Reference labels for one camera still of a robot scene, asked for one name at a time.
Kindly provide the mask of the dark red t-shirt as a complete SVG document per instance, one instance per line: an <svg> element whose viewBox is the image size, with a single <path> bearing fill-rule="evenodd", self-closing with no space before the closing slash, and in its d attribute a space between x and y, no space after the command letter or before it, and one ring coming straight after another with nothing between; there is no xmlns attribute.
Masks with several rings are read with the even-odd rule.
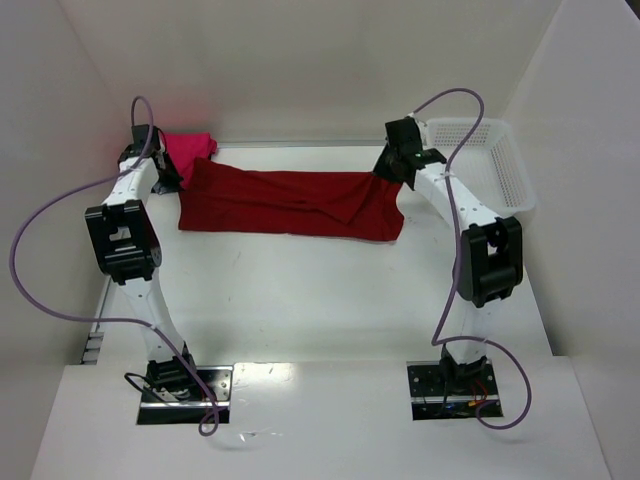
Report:
<svg viewBox="0 0 640 480"><path fill-rule="evenodd" d="M393 242L404 225L400 189L369 172L255 171L198 159L179 193L178 228Z"/></svg>

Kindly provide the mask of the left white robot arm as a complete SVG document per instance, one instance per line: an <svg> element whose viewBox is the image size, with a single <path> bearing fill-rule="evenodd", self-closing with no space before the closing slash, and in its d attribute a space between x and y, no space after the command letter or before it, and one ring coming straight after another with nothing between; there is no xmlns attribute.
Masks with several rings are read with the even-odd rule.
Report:
<svg viewBox="0 0 640 480"><path fill-rule="evenodd" d="M182 177L167 151L163 132L149 124L131 127L132 143L119 160L121 176L99 206L85 211L98 266L120 287L135 318L144 323L144 382L150 394L191 400L200 388L185 368L193 358L171 319L159 281L162 251L146 210L153 193L182 190Z"/></svg>

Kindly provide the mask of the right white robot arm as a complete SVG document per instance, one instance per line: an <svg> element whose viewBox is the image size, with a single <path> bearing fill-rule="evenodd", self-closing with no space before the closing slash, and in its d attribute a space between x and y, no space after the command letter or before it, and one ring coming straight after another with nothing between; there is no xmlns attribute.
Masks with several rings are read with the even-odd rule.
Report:
<svg viewBox="0 0 640 480"><path fill-rule="evenodd" d="M522 282L522 227L484 206L446 158L423 145L415 118L390 121L385 130L373 173L419 193L454 230L455 296L445 302L446 324L453 331L446 334L439 323L434 338L441 347L441 381L458 393L486 372L491 323L500 302Z"/></svg>

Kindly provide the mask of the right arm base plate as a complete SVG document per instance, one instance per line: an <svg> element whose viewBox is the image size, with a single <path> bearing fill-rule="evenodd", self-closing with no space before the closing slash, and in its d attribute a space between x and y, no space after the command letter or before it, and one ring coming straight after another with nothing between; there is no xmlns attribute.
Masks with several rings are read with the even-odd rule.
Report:
<svg viewBox="0 0 640 480"><path fill-rule="evenodd" d="M503 417L491 363L478 376L455 386L445 383L438 362L408 363L406 370L414 421L474 418L478 407L481 418Z"/></svg>

